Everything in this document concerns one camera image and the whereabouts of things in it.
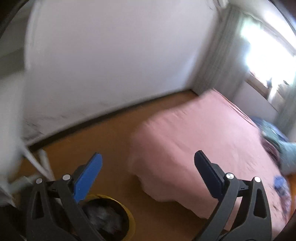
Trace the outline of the window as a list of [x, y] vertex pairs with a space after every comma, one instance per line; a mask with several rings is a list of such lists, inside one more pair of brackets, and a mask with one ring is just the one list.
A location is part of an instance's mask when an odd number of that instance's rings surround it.
[[295, 53], [275, 33], [252, 17], [245, 18], [241, 37], [249, 43], [245, 63], [248, 82], [265, 98], [273, 98], [281, 85], [289, 88], [295, 79]]

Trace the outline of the grey curtain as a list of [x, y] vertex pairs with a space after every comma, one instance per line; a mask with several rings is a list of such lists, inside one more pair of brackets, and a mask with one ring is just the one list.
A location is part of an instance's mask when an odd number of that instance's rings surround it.
[[248, 73], [244, 58], [249, 43], [241, 36], [245, 19], [237, 6], [229, 5], [224, 11], [193, 85], [197, 95], [215, 89], [227, 99], [234, 99]]

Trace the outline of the blue green bedding pile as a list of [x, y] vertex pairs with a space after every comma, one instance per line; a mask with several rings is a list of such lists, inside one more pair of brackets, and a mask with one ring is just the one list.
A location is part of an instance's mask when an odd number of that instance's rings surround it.
[[259, 128], [262, 145], [276, 162], [281, 173], [285, 176], [295, 174], [295, 142], [289, 142], [272, 123], [256, 117], [251, 120]]

